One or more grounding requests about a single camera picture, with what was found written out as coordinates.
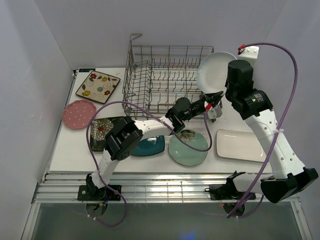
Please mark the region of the white oval plate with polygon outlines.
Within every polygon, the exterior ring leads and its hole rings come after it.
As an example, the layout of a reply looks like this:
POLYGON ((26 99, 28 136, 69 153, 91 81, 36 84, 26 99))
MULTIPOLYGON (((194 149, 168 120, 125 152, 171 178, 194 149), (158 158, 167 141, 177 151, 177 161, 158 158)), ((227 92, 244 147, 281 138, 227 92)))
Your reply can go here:
POLYGON ((205 94, 225 91, 229 62, 237 58, 228 52, 218 51, 207 55, 197 70, 198 88, 205 94))

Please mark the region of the green round flower plate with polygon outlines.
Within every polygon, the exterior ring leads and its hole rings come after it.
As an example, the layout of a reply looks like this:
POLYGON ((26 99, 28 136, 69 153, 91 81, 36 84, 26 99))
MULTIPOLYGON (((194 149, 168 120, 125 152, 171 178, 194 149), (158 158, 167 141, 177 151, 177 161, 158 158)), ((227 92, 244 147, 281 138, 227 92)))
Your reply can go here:
MULTIPOLYGON (((205 137, 197 131, 184 129, 177 135, 184 143, 187 143, 193 148, 205 150, 209 147, 205 137)), ((169 140, 168 151, 175 162, 186 167, 201 164, 208 155, 207 151, 197 151, 186 146, 174 135, 169 140)))

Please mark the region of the teal square plate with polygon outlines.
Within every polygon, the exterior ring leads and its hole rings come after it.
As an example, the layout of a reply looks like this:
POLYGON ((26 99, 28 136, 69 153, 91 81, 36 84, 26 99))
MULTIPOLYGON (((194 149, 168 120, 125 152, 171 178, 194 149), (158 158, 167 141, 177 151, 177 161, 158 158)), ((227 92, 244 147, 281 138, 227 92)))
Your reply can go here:
POLYGON ((148 157, 162 153, 164 150, 165 137, 161 135, 141 140, 131 155, 134 157, 148 157))

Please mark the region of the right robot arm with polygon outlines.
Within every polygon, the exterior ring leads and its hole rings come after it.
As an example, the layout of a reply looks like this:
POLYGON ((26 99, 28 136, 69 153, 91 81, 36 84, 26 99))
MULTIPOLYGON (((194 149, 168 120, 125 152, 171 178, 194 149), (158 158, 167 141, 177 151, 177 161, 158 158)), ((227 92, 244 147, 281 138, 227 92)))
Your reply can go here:
POLYGON ((230 61, 225 97, 269 156, 272 176, 261 178, 257 183, 270 202, 278 203, 306 189, 319 175, 315 168, 307 168, 303 164, 278 128, 280 124, 267 94, 253 87, 253 73, 248 61, 230 61))

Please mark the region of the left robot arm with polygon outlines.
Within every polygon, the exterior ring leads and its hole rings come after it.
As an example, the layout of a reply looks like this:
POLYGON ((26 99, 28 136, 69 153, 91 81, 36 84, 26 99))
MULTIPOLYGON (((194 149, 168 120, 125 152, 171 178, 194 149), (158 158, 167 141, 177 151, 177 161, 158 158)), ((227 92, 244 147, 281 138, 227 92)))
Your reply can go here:
POLYGON ((116 194, 117 190, 109 186, 111 176, 120 161, 134 153, 140 141, 157 136, 176 136, 185 128, 186 121, 198 115, 217 118, 211 110, 219 106, 222 96, 222 91, 201 94, 195 102, 181 97, 160 118, 148 113, 150 120, 133 120, 129 116, 120 119, 105 135, 102 158, 94 162, 96 170, 86 177, 87 193, 95 200, 102 199, 107 189, 116 194))

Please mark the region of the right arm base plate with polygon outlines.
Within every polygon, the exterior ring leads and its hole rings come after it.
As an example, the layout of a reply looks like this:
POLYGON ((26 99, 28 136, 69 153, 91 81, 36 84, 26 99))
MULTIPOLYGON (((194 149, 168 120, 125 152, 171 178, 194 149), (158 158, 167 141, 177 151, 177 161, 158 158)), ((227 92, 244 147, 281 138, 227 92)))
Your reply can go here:
POLYGON ((211 200, 240 200, 245 194, 232 190, 227 184, 210 184, 204 191, 209 193, 211 200))

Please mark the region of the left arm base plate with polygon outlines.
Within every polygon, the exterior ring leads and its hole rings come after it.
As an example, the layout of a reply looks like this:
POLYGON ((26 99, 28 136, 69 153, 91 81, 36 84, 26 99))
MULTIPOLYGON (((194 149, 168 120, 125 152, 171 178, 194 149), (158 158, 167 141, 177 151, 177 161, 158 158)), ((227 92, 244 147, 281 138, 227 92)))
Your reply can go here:
POLYGON ((112 190, 107 187, 103 187, 97 190, 97 193, 93 194, 90 192, 89 187, 81 185, 78 189, 77 200, 78 201, 120 201, 121 197, 115 194, 112 190))

